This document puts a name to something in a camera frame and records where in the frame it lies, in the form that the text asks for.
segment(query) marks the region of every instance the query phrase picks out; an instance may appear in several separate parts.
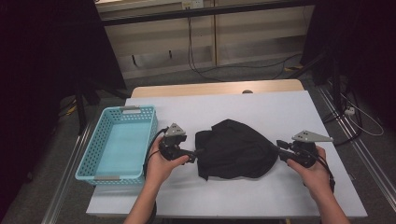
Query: light blue basket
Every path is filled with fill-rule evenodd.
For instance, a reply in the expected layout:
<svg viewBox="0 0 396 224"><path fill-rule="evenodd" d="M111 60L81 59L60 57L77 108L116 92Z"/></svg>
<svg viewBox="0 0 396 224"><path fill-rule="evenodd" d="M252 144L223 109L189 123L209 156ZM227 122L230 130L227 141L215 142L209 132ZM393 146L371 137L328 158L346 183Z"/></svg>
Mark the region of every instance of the light blue basket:
<svg viewBox="0 0 396 224"><path fill-rule="evenodd" d="M92 185L143 185L143 163L157 133L152 105L104 109L76 171Z"/></svg>

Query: crumpled black fabric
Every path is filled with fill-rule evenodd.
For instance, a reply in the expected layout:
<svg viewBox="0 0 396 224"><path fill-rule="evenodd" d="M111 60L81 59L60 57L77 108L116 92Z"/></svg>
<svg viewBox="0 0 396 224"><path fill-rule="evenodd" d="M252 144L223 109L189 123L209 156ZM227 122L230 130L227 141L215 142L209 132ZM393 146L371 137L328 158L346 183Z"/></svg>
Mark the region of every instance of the crumpled black fabric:
<svg viewBox="0 0 396 224"><path fill-rule="evenodd" d="M238 176L258 178L275 164L277 154L272 143L246 124L226 119L195 135L198 175L232 179Z"/></svg>

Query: black curtain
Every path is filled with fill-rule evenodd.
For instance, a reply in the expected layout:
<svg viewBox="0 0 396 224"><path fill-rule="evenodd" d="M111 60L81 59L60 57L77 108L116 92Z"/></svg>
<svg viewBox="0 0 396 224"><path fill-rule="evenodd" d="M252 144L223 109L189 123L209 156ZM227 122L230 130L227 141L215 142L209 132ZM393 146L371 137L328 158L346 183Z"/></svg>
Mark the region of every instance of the black curtain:
<svg viewBox="0 0 396 224"><path fill-rule="evenodd" d="M100 21L92 0L0 0L0 220L39 160L59 102L75 93L76 81L90 77L125 88L104 27L85 21Z"/></svg>
<svg viewBox="0 0 396 224"><path fill-rule="evenodd" d="M394 8L391 0L321 1L313 13L301 63L326 52L328 57L314 68L315 83L322 84L332 75L332 60L337 60L350 87L396 130Z"/></svg>

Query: basket handle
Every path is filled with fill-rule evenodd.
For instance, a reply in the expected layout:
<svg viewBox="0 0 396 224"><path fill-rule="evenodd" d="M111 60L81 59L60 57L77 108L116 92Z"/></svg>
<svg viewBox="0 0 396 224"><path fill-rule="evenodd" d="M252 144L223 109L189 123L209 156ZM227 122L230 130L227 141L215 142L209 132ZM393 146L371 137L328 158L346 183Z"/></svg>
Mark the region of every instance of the basket handle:
<svg viewBox="0 0 396 224"><path fill-rule="evenodd" d="M93 180L95 181L120 181L119 175L96 175Z"/></svg>
<svg viewBox="0 0 396 224"><path fill-rule="evenodd" d="M124 112L125 110L129 111L132 114L140 114L142 111L140 110L139 105L126 105L120 106L120 111Z"/></svg>
<svg viewBox="0 0 396 224"><path fill-rule="evenodd" d="M120 110L140 110L140 105L125 105L125 106L120 106Z"/></svg>

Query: cable on floor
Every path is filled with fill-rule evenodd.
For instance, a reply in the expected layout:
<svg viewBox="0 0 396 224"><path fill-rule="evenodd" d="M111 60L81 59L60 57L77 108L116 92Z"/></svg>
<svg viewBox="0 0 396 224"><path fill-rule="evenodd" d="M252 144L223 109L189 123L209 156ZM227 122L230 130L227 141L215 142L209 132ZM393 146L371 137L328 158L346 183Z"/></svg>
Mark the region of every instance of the cable on floor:
<svg viewBox="0 0 396 224"><path fill-rule="evenodd" d="M288 58L286 58L286 59L284 59L284 60L282 60L282 61L280 61L280 62L278 62L278 63L268 64L268 65L261 65L261 66L225 65L225 66L216 66L216 67L213 67L213 68L209 68L209 69L206 69L206 70L199 71L199 70L196 68L196 66L195 66L194 57L193 57L193 52L192 52L192 34L191 34L191 33L192 33L192 28L191 28L191 18L188 18L188 23L189 23L189 66L190 66L190 69L191 69L193 72L197 73L199 76L201 76L201 77L203 77L203 78L212 79L212 80L216 80L216 81L219 81L219 82L225 82L224 80L217 79L217 78L214 78L214 77L206 77L206 76L203 75L203 73L207 73L207 72L210 72L210 71L213 71L213 70L216 70L216 69L221 69L221 68L266 68L266 67L273 67L273 66L277 66L277 65L282 64L282 69L281 69L280 73L277 74L275 77L271 78L271 79L276 79L277 77L279 77L280 75L282 75L283 70L284 70L284 68L285 68L285 62L287 62L288 60L290 60L290 59L292 59L292 58L294 58L294 57L297 57L297 56L301 56L301 55L302 55L301 53L299 53L299 54L294 54L294 55L292 55L292 56L290 56L290 57L288 57Z"/></svg>
<svg viewBox="0 0 396 224"><path fill-rule="evenodd" d="M379 129L381 130L381 133L370 133L370 132L368 132L367 130L365 130L365 129L363 129L363 128L361 127L361 126L362 126L361 124L357 124L357 123L353 120L353 118L350 117L350 115L348 115L350 121L351 121L357 128L359 128L360 130L362 130L362 131L364 131L365 133L368 133L368 134L370 134L370 135L372 135L372 136L380 136L380 135L384 134L384 129L382 128L382 126L381 126L377 121L375 121L375 119L373 119L370 115L368 115L366 112L364 112L364 111L363 111L362 109L360 109L358 106L352 104L352 102L350 102L343 94L341 94L341 96L344 97L354 108L356 108L358 111L360 111L362 114L364 114L364 115L365 115L366 117L368 117L370 120L372 120L372 121L379 127Z"/></svg>
<svg viewBox="0 0 396 224"><path fill-rule="evenodd" d="M358 99L357 99L357 97L356 97L355 92L354 92L354 91L351 91L351 93L352 93L352 95L353 95L354 102L355 102L356 106L359 107ZM345 97L346 102L350 102L350 100L349 100L344 94L346 94L346 93L341 93L341 95L343 96L343 98ZM336 112L336 110L332 111L331 114L325 116L324 118L327 119L329 116L333 115L333 113L335 113L335 112ZM324 120L323 123L328 123L328 122L330 122L330 121L333 121L333 120L336 120L336 119L340 119L343 115L337 114L337 116L335 116L335 118L333 118L333 119L331 119L331 120L327 120L327 122L325 122L326 120L323 119L323 120ZM359 125L362 127L361 112L360 112L359 110L358 110L358 113L356 113L356 117L357 117L357 120L358 120ZM351 136L350 138L348 138L348 139L345 140L345 141L342 141L342 142L339 142L339 143L334 143L334 146L335 146L335 147L340 147L340 146L342 146L342 145L344 145L344 144L346 144L346 143L349 143L349 142L351 142L352 140L358 138L360 135L361 135L361 129L358 129L358 131L357 131L353 136Z"/></svg>

